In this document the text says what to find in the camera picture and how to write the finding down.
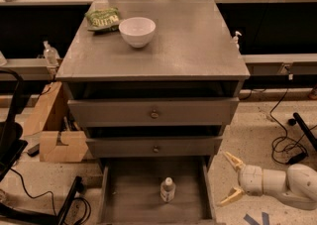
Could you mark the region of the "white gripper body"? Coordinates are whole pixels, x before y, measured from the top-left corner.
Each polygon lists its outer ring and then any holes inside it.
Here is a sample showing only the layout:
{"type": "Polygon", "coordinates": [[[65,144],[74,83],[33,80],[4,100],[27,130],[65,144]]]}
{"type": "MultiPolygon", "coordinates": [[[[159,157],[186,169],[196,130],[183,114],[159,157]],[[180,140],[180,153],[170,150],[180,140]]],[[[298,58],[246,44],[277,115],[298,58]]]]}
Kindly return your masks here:
{"type": "Polygon", "coordinates": [[[242,190],[250,196],[262,196],[263,169],[257,166],[246,165],[239,171],[238,182],[242,190]]]}

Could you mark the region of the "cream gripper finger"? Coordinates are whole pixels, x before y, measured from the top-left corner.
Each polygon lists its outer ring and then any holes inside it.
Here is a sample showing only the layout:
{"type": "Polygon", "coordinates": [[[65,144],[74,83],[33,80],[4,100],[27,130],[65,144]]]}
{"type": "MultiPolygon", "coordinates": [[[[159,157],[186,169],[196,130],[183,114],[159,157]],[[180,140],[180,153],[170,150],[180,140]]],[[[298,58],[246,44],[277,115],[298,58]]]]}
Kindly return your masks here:
{"type": "Polygon", "coordinates": [[[245,195],[245,192],[239,187],[233,187],[229,194],[221,201],[217,203],[218,206],[224,207],[231,203],[234,203],[240,200],[245,195]]]}
{"type": "Polygon", "coordinates": [[[239,169],[242,169],[245,166],[245,164],[242,160],[235,157],[234,155],[232,155],[229,152],[225,152],[224,156],[235,171],[238,171],[239,169]]]}

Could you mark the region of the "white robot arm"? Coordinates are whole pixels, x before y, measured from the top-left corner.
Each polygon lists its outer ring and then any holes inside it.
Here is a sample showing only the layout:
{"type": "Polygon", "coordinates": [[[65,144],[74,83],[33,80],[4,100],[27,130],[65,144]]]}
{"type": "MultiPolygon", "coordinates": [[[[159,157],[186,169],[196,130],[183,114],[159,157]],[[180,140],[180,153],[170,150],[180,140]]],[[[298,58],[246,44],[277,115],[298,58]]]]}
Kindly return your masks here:
{"type": "Polygon", "coordinates": [[[238,187],[218,205],[226,206],[249,196],[271,196],[284,205],[302,210],[317,208],[317,171],[302,164],[291,165],[287,170],[263,169],[246,165],[242,160],[225,152],[224,156],[236,171],[238,187]]]}

